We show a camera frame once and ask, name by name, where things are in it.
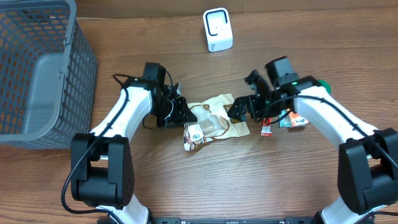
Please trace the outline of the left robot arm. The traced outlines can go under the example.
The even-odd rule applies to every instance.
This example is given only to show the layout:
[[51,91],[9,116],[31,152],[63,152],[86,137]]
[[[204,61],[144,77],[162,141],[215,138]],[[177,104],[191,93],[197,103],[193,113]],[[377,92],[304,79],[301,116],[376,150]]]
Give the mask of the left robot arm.
[[179,90],[180,84],[165,84],[169,71],[147,62],[141,77],[114,74],[121,86],[117,103],[90,133],[77,133],[71,140],[71,171],[63,185],[64,209],[77,214],[66,203],[66,191],[89,208],[85,214],[105,213],[113,223],[155,223],[152,212],[134,194],[135,176],[130,143],[138,126],[149,114],[157,127],[176,128],[197,121]]

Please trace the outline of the red snack bar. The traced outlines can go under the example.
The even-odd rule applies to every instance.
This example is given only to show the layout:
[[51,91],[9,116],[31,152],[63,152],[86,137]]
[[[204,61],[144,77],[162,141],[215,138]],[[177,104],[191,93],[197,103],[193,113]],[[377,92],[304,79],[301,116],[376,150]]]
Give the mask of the red snack bar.
[[261,127],[261,136],[264,136],[264,137],[272,136],[271,122],[272,122],[272,118],[264,118],[263,119],[262,127]]

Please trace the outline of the small orange snack packet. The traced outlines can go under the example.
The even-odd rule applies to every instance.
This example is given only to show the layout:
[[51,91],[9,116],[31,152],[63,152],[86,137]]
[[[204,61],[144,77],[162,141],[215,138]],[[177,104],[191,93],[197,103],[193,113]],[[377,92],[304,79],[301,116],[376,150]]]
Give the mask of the small orange snack packet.
[[294,112],[290,112],[288,114],[288,117],[289,117],[289,122],[290,122],[291,128],[306,126],[309,123],[309,121],[306,118],[304,118]]

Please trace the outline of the teal orange snack packet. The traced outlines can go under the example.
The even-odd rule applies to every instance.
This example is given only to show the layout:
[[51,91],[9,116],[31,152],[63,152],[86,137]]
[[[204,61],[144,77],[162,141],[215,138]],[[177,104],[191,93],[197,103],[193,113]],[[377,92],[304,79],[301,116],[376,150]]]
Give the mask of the teal orange snack packet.
[[281,111],[279,118],[279,128],[290,128],[291,123],[290,123],[290,118],[289,118],[289,110],[283,110]]

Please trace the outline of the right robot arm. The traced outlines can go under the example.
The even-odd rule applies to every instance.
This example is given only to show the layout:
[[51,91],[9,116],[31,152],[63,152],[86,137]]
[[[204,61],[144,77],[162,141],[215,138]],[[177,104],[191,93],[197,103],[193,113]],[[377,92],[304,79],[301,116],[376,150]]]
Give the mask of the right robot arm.
[[244,81],[255,93],[235,99],[227,114],[260,122],[289,110],[309,120],[337,148],[340,196],[311,222],[371,223],[376,215],[385,215],[383,209],[397,203],[397,131],[357,118],[319,80],[300,78],[286,56],[265,69],[269,80],[253,70]]

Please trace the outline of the beige snack pouch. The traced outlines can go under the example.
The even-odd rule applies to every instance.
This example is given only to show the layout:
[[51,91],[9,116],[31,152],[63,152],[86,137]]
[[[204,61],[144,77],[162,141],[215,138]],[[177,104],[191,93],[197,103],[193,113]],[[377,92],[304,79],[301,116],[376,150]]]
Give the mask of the beige snack pouch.
[[245,122],[235,121],[227,112],[234,103],[232,94],[220,94],[201,103],[189,103],[196,122],[184,124],[183,148],[194,151],[212,141],[239,138],[250,134]]

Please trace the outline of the green lidded jar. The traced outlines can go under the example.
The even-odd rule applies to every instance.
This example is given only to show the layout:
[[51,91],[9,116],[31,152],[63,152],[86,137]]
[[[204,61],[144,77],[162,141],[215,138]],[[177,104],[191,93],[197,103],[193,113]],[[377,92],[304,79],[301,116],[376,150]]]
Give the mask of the green lidded jar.
[[321,86],[323,86],[326,89],[326,91],[330,95],[331,94],[331,86],[329,85],[329,83],[324,80],[318,80],[318,82],[321,84]]

